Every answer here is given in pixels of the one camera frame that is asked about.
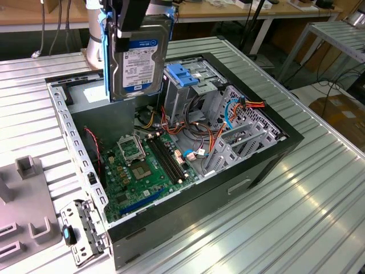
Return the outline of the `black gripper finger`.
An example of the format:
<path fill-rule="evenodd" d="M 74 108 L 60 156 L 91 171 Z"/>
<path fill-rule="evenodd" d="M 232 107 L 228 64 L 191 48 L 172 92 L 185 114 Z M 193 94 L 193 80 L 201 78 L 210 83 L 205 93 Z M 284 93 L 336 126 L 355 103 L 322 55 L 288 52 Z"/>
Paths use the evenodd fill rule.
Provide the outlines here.
<path fill-rule="evenodd" d="M 133 31 L 140 28 L 150 1 L 115 1 L 115 51 L 128 51 Z"/>

